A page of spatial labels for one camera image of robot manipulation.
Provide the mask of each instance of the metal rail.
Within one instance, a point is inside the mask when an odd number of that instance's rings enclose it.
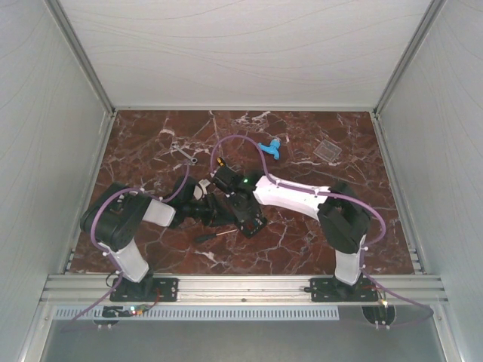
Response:
[[[106,274],[50,275],[41,296],[41,305],[91,304],[107,290]],[[180,280],[178,301],[166,305],[317,305],[303,291],[310,278],[331,278],[320,275],[158,275]],[[439,276],[378,275],[382,285],[410,299],[426,304],[445,304],[448,299]],[[394,305],[405,302],[387,296]],[[105,300],[101,305],[119,305]],[[373,305],[371,302],[332,302],[326,305]]]

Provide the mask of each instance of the marble surface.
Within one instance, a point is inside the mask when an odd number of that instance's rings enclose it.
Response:
[[[370,115],[366,112],[228,112],[228,111],[122,111],[118,113],[107,145],[93,200],[112,181],[142,186],[166,195],[185,172],[185,159],[171,152],[177,141],[198,159],[191,176],[208,178],[214,144],[230,134],[249,136],[268,144],[281,139],[279,161],[267,155],[271,173],[299,183],[331,186],[347,182],[363,201],[386,220],[387,236],[367,252],[366,264],[374,274],[414,272],[401,229]],[[322,140],[342,149],[332,163],[313,154]],[[260,168],[256,149],[243,140],[231,140],[220,154],[235,170]],[[332,274],[334,250],[317,221],[293,211],[263,207],[269,224],[251,239],[233,232],[195,244],[194,237],[213,232],[188,219],[181,229],[143,223],[136,241],[156,272],[187,274]],[[217,228],[217,232],[233,229]],[[369,239],[379,233],[371,223]],[[81,234],[71,272],[110,272],[112,266]]]

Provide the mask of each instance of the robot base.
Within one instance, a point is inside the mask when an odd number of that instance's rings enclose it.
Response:
[[[178,282],[176,278],[154,278],[152,274],[148,274],[139,283],[124,278],[117,289],[111,293],[109,300],[111,302],[154,302],[156,300],[176,302]]]
[[[344,284],[335,277],[312,278],[310,287],[304,290],[311,294],[313,302],[377,302],[379,296],[376,290],[370,287],[374,285],[361,275],[353,286]]]

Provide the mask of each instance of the blue toy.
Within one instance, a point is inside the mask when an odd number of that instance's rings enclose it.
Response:
[[[280,148],[280,140],[278,138],[272,140],[270,146],[264,146],[261,143],[258,143],[258,146],[262,149],[262,151],[273,155],[275,160],[280,158],[280,153],[278,152],[278,149]]]

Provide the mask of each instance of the mounting plate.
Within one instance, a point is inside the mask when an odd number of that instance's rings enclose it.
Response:
[[[379,324],[380,326],[390,326],[395,321],[395,306],[389,305],[372,305],[361,307],[362,314],[370,324]]]
[[[133,283],[127,279],[123,279],[117,289],[111,293],[109,300],[111,302],[154,302],[158,298],[158,302],[176,302],[178,295],[177,278],[151,278],[148,285],[141,283]]]
[[[310,291],[313,302],[377,302],[379,300],[377,291],[368,288],[373,286],[369,279],[360,278],[356,285],[353,293],[346,298],[342,298],[332,279],[312,278],[308,291]]]

